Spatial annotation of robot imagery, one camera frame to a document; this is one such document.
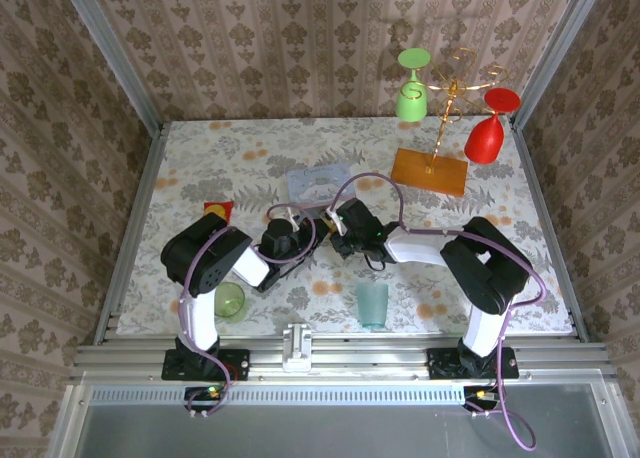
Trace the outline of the aluminium frame post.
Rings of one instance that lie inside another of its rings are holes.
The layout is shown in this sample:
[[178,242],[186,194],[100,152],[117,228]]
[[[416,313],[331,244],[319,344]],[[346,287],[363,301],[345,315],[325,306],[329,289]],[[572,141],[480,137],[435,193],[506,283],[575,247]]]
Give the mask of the aluminium frame post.
[[139,74],[127,57],[115,28],[98,0],[70,0],[124,90],[139,119],[155,137],[163,120],[147,93]]
[[522,130],[526,125],[595,2],[596,0],[568,1],[561,19],[524,88],[521,107],[511,118],[513,128]]

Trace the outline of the small black controller board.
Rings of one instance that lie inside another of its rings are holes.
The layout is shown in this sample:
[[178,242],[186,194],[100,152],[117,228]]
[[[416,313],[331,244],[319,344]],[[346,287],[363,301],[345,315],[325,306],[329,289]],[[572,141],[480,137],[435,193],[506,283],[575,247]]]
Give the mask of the small black controller board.
[[226,396],[223,385],[208,385],[205,387],[191,387],[185,390],[185,409],[191,417],[208,417],[222,404]]
[[500,404],[497,387],[465,386],[463,407],[469,412],[488,413],[496,410]]

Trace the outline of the aluminium side rail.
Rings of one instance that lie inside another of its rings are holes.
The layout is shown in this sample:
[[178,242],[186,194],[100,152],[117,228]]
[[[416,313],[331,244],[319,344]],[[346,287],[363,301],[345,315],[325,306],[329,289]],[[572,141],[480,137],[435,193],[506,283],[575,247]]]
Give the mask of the aluminium side rail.
[[541,224],[541,229],[549,251],[549,256],[556,273],[560,293],[565,302],[565,306],[568,309],[568,315],[571,318],[575,336],[581,342],[590,342],[591,339],[585,324],[583,313],[576,297],[574,287],[571,282],[564,257],[562,255],[562,251],[556,237],[551,216],[549,214],[526,141],[521,129],[516,124],[510,121],[509,125],[513,134],[515,146],[521,159],[521,164],[526,175],[527,182],[529,184],[532,199],[536,207],[538,218]]
[[171,125],[171,122],[162,124],[151,141],[100,319],[96,326],[93,340],[95,346],[102,345],[106,340],[109,320],[120,309],[125,298]]

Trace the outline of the green wine glass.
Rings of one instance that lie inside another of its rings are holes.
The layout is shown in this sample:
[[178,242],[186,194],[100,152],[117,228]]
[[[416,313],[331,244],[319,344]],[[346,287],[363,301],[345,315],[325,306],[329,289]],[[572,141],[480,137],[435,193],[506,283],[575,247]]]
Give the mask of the green wine glass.
[[399,64],[410,72],[409,79],[400,87],[396,114],[404,122],[420,122],[427,115],[427,86],[419,79],[418,72],[431,61],[430,53],[421,48],[409,48],[398,56]]

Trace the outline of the red snack packet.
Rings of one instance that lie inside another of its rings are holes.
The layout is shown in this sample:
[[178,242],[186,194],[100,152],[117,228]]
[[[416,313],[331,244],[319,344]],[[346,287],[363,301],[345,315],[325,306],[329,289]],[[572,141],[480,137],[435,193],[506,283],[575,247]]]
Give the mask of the red snack packet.
[[233,201],[205,202],[203,215],[214,214],[227,223],[231,222],[231,215],[234,207]]

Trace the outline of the blue cartoon card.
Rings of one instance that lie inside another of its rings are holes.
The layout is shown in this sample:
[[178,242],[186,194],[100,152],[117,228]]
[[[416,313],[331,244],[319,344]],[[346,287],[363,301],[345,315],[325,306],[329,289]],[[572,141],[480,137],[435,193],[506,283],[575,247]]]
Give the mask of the blue cartoon card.
[[346,163],[291,170],[286,173],[289,201],[305,207],[328,206],[352,177]]

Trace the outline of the floral tablecloth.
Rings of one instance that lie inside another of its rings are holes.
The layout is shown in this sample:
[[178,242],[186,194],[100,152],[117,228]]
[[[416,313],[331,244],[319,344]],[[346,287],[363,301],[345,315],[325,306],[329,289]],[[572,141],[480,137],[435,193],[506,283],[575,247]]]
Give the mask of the floral tablecloth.
[[[181,289],[168,279],[160,254],[173,236],[202,216],[205,202],[233,201],[232,224],[259,238],[270,207],[289,201],[288,171],[346,163],[357,197],[382,222],[400,218],[411,228],[442,228],[475,216],[488,219],[527,256],[548,290],[537,301],[537,284],[528,283],[509,333],[570,334],[571,319],[512,138],[493,164],[469,167],[460,198],[388,184],[397,150],[431,149],[438,129],[435,117],[421,124],[396,118],[172,124],[118,332],[177,333]],[[374,281],[389,288],[387,331],[464,332],[470,304],[446,268],[406,263],[374,271],[361,256],[342,259],[329,243],[269,291],[246,288],[244,319],[221,320],[217,327],[224,335],[278,335],[288,324],[304,322],[319,333],[358,333],[356,287]]]

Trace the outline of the grey metal bracket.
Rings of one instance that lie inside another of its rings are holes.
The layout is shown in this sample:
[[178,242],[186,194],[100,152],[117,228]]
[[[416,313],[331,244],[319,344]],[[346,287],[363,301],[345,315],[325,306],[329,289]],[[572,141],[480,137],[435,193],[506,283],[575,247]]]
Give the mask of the grey metal bracket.
[[282,368],[286,373],[308,373],[312,368],[312,331],[304,323],[283,331]]

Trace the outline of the red wine glass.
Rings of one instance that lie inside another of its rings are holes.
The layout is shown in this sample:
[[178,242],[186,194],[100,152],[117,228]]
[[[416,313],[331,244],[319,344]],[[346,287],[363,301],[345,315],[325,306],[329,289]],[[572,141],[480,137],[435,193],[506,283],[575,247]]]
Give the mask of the red wine glass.
[[500,116],[516,111],[521,104],[519,95],[506,88],[490,89],[484,101],[491,115],[473,128],[464,148],[465,156],[480,165],[491,164],[497,159],[504,143],[504,127]]

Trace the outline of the green plastic cup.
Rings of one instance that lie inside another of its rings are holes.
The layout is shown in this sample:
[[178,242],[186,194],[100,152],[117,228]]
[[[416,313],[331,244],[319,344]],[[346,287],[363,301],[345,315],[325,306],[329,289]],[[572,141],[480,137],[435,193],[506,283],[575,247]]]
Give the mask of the green plastic cup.
[[215,289],[215,316],[230,322],[240,322],[246,314],[246,298],[243,289],[236,283],[222,282]]

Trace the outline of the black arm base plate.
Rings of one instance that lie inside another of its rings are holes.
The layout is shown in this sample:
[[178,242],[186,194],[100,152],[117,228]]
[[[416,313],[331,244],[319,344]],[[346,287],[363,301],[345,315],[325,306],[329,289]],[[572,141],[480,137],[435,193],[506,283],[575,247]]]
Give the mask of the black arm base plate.
[[519,369],[514,350],[504,348],[501,360],[493,351],[488,357],[478,358],[469,351],[461,352],[457,348],[429,348],[426,350],[429,378],[445,379],[496,379],[498,369],[502,377],[516,379]]
[[[217,359],[226,367],[232,381],[246,381],[250,353],[246,349],[222,349]],[[161,370],[164,381],[224,381],[224,371],[211,360],[190,350],[167,350]]]

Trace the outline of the aluminium front rail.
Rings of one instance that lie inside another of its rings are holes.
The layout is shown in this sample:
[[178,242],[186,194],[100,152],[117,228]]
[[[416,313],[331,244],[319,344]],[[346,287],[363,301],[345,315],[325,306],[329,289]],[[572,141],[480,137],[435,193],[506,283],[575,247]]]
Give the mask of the aluminium front rail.
[[[388,379],[391,381],[427,378],[427,351],[457,343],[452,335],[320,334],[311,336],[311,371],[301,378],[347,380]],[[523,381],[540,381],[559,374],[577,377],[615,376],[606,347],[582,342],[575,337],[510,337],[506,345],[515,352]],[[151,383],[160,379],[165,351],[174,347],[168,335],[125,335],[99,345],[79,348],[71,380],[94,383]],[[251,382],[294,379],[282,367],[282,336],[226,336],[224,349],[243,348],[250,352]]]

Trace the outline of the teal plastic cup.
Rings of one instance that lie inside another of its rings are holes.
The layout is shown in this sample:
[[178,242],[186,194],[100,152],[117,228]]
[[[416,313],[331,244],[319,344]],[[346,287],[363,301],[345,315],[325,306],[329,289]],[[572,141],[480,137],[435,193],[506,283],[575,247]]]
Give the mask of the teal plastic cup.
[[384,328],[388,309],[388,285],[384,283],[360,283],[356,287],[358,317],[365,328]]

